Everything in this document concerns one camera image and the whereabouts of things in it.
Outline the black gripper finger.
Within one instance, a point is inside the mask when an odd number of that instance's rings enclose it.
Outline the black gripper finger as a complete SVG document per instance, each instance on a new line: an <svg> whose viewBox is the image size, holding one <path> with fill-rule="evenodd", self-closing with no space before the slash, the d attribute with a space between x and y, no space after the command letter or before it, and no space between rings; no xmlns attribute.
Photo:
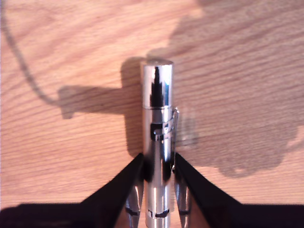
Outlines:
<svg viewBox="0 0 304 228"><path fill-rule="evenodd" d="M229 208L239 206L239 201L207 180L178 153L174 175L182 228L232 227Z"/></svg>
<svg viewBox="0 0 304 228"><path fill-rule="evenodd" d="M143 154L140 153L80 205L93 216L96 228L137 228L143 190Z"/></svg>

